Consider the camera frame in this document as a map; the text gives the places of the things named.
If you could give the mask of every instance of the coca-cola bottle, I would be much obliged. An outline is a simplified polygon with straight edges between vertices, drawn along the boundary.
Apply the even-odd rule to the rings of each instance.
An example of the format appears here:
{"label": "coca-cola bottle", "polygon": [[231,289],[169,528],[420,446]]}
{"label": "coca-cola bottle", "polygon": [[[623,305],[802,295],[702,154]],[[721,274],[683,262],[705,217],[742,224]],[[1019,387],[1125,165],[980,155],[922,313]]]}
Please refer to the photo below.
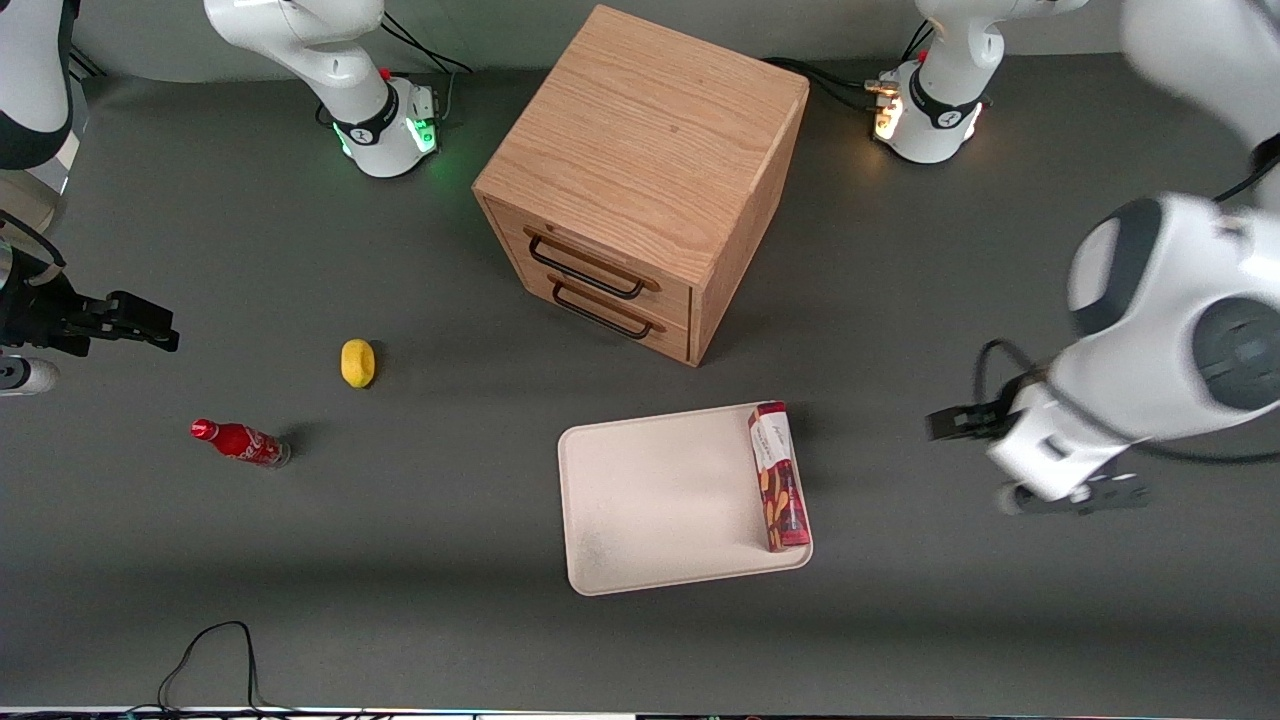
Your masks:
{"label": "coca-cola bottle", "polygon": [[191,424],[191,437],[202,439],[232,460],[264,468],[280,468],[289,461],[289,445],[239,423],[218,424],[200,419]]}

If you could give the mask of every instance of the gray tabletop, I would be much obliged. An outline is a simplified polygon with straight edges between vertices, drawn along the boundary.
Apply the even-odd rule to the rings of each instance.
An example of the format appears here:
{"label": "gray tabletop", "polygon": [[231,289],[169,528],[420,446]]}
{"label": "gray tabletop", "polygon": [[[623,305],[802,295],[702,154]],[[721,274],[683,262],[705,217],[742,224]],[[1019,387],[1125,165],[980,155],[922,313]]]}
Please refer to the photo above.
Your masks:
{"label": "gray tabletop", "polygon": [[[147,702],[192,634],[238,618],[287,705],[1280,715],[1274,468],[1126,457],[1151,507],[1009,518],[980,446],[924,438],[983,341],[1070,341],[1065,273],[1096,220],[1240,177],[1224,127],[1117,56],[1014,58],[978,136],[915,167],[814,94],[689,369],[527,296],[485,224],[470,183],[540,78],[460,78],[442,154],[392,181],[311,124],[301,83],[95,90],[52,237],[78,290],[173,309],[183,345],[100,342],[0,402],[0,703]],[[352,337],[381,348],[365,392],[338,374]],[[559,433],[765,398],[792,404],[813,561],[577,596]],[[301,455],[225,461],[187,437],[197,416]],[[234,634],[188,673],[175,702],[243,702]]]}

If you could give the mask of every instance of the green indicator light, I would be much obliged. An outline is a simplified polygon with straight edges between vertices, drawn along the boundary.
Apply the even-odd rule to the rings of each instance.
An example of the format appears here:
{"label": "green indicator light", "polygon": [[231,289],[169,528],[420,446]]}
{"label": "green indicator light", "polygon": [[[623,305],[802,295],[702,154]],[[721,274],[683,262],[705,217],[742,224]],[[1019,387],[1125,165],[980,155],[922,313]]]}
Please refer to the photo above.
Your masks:
{"label": "green indicator light", "polygon": [[347,138],[342,136],[342,131],[338,129],[338,123],[333,123],[333,133],[338,136],[338,142],[342,143],[342,154],[351,158],[351,147],[347,147]]}
{"label": "green indicator light", "polygon": [[404,118],[404,126],[408,128],[410,135],[413,136],[413,142],[417,143],[417,149],[424,155],[435,150],[435,123]]}

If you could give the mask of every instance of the white tray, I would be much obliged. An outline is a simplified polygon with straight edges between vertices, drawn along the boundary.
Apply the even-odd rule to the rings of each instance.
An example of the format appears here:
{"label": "white tray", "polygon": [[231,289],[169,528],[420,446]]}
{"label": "white tray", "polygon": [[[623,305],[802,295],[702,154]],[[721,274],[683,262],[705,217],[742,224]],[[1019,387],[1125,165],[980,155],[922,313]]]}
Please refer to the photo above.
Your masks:
{"label": "white tray", "polygon": [[756,405],[580,425],[561,436],[573,589],[608,594],[794,570],[809,561],[812,542],[768,550],[748,432]]}

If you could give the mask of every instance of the yellow lemon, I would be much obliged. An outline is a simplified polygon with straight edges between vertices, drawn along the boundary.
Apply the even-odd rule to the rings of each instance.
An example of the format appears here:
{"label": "yellow lemon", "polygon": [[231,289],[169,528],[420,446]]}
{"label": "yellow lemon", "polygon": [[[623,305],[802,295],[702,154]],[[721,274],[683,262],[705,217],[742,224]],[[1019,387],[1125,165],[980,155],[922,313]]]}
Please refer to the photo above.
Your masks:
{"label": "yellow lemon", "polygon": [[374,382],[374,348],[362,340],[348,340],[342,346],[342,379],[355,388]]}

